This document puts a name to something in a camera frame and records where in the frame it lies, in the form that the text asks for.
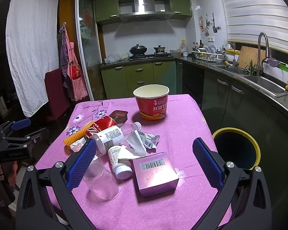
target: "cutting board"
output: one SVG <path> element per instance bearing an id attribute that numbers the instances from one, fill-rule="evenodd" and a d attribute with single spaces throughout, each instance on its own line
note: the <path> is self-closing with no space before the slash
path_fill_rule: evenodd
<path id="1" fill-rule="evenodd" d="M 262 60 L 266 57 L 266 51 L 260 50 L 260 63 Z M 241 47 L 241 51 L 239 54 L 238 62 L 240 68 L 246 68 L 250 61 L 253 60 L 253 66 L 257 64 L 257 58 L 258 58 L 258 48 L 254 47 Z"/>

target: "screw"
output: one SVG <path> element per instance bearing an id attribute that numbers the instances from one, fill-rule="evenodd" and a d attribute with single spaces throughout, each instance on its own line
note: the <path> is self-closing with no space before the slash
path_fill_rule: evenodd
<path id="1" fill-rule="evenodd" d="M 34 170 L 34 166 L 33 165 L 31 165 L 31 166 L 29 166 L 28 168 L 27 168 L 27 171 L 32 171 L 32 170 Z"/>
<path id="2" fill-rule="evenodd" d="M 261 168 L 260 168 L 259 166 L 256 166 L 256 167 L 255 167 L 255 171 L 261 172 Z"/>
<path id="3" fill-rule="evenodd" d="M 63 167 L 63 162 L 57 162 L 57 163 L 55 164 L 55 167 L 56 167 L 56 168 L 62 168 L 62 167 Z"/>
<path id="4" fill-rule="evenodd" d="M 235 166 L 233 162 L 227 162 L 226 165 L 228 168 L 233 168 Z"/>

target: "white curtain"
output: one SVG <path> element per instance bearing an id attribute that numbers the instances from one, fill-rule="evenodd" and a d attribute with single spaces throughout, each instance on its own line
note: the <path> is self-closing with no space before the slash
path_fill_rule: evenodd
<path id="1" fill-rule="evenodd" d="M 257 44 L 259 33 L 265 32 L 271 46 L 288 51 L 288 6 L 283 0 L 223 0 L 223 3 L 229 40 Z"/>
<path id="2" fill-rule="evenodd" d="M 48 102 L 45 73 L 59 68 L 58 0 L 11 0 L 6 22 L 6 52 L 16 92 L 26 117 Z"/>

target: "granite countertop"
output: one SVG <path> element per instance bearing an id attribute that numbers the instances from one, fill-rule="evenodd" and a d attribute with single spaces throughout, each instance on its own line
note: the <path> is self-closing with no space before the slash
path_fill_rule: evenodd
<path id="1" fill-rule="evenodd" d="M 192 57 L 173 56 L 173 57 L 147 58 L 147 59 L 140 59 L 140 60 L 124 60 L 124 61 L 119 61 L 119 62 L 110 63 L 110 64 L 102 63 L 100 65 L 100 68 L 107 69 L 107 68 L 112 68 L 112 67 L 124 66 L 128 64 L 138 64 L 138 63 L 144 63 L 144 62 L 160 62 L 160 61 L 179 61 L 183 63 L 188 63 L 191 65 L 201 67 L 205 70 L 209 70 L 210 72 L 223 76 L 224 78 L 227 78 L 227 79 L 229 78 L 232 80 L 234 79 L 234 80 L 240 81 L 246 86 L 246 88 L 254 92 L 256 95 L 260 96 L 262 99 L 267 101 L 269 104 L 271 104 L 273 107 L 275 107 L 277 110 L 279 110 L 283 115 L 285 115 L 288 118 L 288 95 L 284 97 L 280 97 L 280 98 L 274 97 L 271 94 L 267 93 L 265 90 L 256 86 L 255 84 L 249 82 L 245 78 L 242 78 L 240 75 L 231 73 L 229 71 L 226 71 L 217 67 L 210 66 L 211 64 L 216 64 L 216 63 L 206 62 L 206 61 L 198 60 Z"/>

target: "bottle cap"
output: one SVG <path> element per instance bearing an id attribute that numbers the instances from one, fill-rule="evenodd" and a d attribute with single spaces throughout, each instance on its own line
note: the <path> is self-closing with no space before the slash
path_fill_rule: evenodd
<path id="1" fill-rule="evenodd" d="M 137 126 L 137 129 L 138 129 L 138 130 L 141 130 L 141 129 L 142 129 L 142 125 L 141 125 L 140 122 L 135 122 L 134 124 Z"/>
<path id="2" fill-rule="evenodd" d="M 127 165 L 119 166 L 115 170 L 115 176 L 117 179 L 125 180 L 132 176 L 132 169 Z"/>

